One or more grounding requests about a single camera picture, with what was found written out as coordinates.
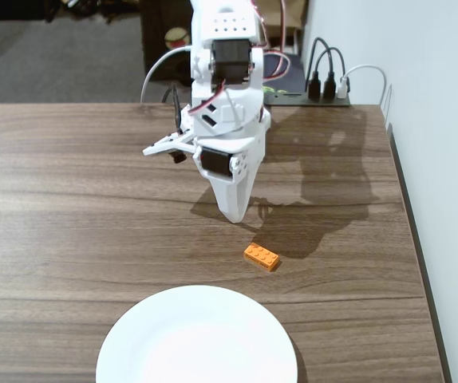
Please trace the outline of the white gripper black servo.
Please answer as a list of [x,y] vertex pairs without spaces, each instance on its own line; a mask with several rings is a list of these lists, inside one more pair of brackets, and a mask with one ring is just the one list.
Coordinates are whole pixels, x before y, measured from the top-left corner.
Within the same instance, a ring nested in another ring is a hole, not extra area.
[[241,222],[263,160],[263,136],[197,138],[193,159],[201,175],[210,179],[225,218]]

